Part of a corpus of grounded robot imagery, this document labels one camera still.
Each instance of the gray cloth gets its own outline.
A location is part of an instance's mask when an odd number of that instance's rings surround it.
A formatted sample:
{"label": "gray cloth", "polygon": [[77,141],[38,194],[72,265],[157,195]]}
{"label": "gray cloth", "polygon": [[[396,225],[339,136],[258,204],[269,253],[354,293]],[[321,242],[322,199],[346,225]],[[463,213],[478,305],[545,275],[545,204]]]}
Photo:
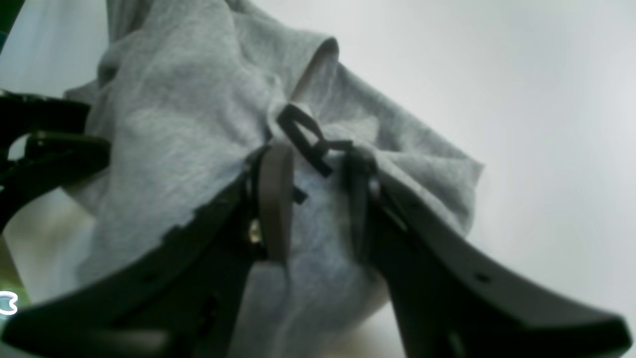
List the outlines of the gray cloth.
{"label": "gray cloth", "polygon": [[[375,152],[380,168],[465,236],[482,166],[338,62],[325,34],[290,29],[243,0],[110,0],[110,46],[97,79],[67,97],[93,105],[86,132],[112,141],[109,170],[75,198],[97,218],[82,285],[138,260],[239,174],[294,103],[329,140]],[[294,150],[289,266],[258,263],[230,357],[320,357],[388,298],[350,252],[343,154],[323,178]]]}

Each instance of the white wall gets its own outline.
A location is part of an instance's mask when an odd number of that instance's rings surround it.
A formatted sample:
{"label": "white wall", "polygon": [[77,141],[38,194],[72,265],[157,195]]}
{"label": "white wall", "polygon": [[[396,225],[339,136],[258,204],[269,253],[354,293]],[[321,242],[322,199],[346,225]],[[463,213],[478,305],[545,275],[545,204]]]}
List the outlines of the white wall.
{"label": "white wall", "polygon": [[[334,34],[346,66],[487,165],[470,242],[636,329],[636,2],[255,3]],[[104,8],[27,0],[0,87],[59,96],[91,79]],[[398,337],[388,306],[333,357],[399,357]]]}

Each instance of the black bracket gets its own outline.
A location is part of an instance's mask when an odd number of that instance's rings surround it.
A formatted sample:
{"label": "black bracket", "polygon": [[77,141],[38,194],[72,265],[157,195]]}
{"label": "black bracket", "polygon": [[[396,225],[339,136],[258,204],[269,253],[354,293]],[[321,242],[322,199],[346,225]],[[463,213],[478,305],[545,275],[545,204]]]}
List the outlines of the black bracket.
{"label": "black bracket", "polygon": [[[29,201],[84,180],[109,164],[110,144],[83,135],[85,104],[0,90],[0,229]],[[24,158],[9,161],[11,144],[30,134]]]}
{"label": "black bracket", "polygon": [[457,236],[368,152],[348,156],[357,257],[386,279],[409,358],[619,357],[625,320],[552,293]]}
{"label": "black bracket", "polygon": [[256,260],[284,261],[291,149],[264,147],[185,227],[133,265],[13,316],[3,340],[50,358],[225,357]]}

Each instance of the black plastic arm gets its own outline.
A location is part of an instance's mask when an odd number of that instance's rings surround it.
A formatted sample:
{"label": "black plastic arm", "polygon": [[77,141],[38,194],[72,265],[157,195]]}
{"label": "black plastic arm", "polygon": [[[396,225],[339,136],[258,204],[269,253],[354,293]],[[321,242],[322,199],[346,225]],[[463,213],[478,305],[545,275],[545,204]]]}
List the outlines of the black plastic arm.
{"label": "black plastic arm", "polygon": [[[160,247],[101,282],[19,312],[3,340],[49,358],[224,358],[252,264],[289,232],[291,161],[289,148],[261,148]],[[285,259],[283,245],[274,247]]]}
{"label": "black plastic arm", "polygon": [[373,156],[348,157],[356,253],[386,279],[409,358],[619,357],[625,320],[552,293],[457,236]]}

